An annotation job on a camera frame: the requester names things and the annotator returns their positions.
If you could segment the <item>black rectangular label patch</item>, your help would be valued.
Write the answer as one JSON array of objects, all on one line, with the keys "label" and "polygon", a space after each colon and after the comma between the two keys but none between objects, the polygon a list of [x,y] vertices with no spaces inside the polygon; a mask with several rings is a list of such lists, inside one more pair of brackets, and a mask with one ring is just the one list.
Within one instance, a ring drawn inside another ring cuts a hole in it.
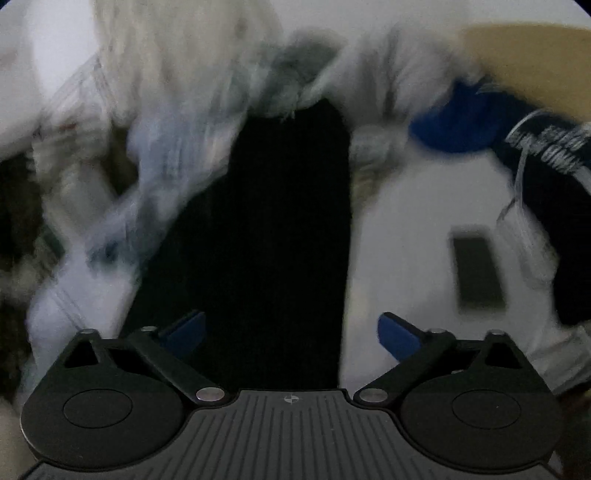
[{"label": "black rectangular label patch", "polygon": [[505,310],[504,283],[489,231],[457,228],[451,232],[449,244],[459,309]]}]

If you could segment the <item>blue cloth item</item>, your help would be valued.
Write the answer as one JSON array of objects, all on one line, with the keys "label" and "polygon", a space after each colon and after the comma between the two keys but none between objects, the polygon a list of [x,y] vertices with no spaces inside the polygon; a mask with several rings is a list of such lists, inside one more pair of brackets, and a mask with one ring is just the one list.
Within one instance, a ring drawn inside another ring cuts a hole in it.
[{"label": "blue cloth item", "polygon": [[501,88],[489,78],[477,83],[456,81],[447,103],[414,118],[410,136],[446,154],[487,150],[538,107]]}]

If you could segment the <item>white hooded sweatshirt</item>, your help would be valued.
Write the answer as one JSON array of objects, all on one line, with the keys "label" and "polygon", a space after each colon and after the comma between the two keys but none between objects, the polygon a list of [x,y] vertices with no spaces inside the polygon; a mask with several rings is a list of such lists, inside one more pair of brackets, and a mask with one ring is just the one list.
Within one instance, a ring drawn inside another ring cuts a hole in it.
[{"label": "white hooded sweatshirt", "polygon": [[[401,25],[349,44],[322,76],[322,92],[353,122],[356,208],[341,384],[359,389],[394,365],[379,344],[380,314],[479,339],[507,332],[548,386],[561,393],[590,377],[590,330],[561,327],[547,287],[520,268],[506,174],[489,153],[448,159],[412,141],[406,123],[447,99],[478,69],[438,38]],[[458,306],[450,237],[474,230],[493,246],[507,304]]]}]

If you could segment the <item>blue forest print duvet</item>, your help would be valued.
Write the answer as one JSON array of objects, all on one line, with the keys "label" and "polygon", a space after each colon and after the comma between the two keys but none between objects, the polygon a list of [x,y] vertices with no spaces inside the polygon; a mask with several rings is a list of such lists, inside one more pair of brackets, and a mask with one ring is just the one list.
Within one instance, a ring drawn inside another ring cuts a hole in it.
[{"label": "blue forest print duvet", "polygon": [[51,213],[62,218],[69,240],[28,309],[32,355],[23,395],[78,332],[119,334],[140,276],[173,221],[228,169],[230,143],[261,77],[259,66],[236,59],[199,71],[178,99],[141,114],[127,145],[139,178],[121,194],[98,165],[114,137],[100,61],[88,60],[56,93],[56,102],[72,97],[89,116],[70,134],[46,135],[33,154],[37,170],[54,176]]}]

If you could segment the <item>black garment with drawstring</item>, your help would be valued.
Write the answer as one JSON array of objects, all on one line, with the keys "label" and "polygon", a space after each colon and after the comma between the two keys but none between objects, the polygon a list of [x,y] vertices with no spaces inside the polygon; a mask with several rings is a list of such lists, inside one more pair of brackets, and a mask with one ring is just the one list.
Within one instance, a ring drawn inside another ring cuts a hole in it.
[{"label": "black garment with drawstring", "polygon": [[335,389],[351,228],[337,108],[250,115],[228,172],[187,203],[149,260],[121,332],[200,314],[204,343],[188,363],[222,387]]}]

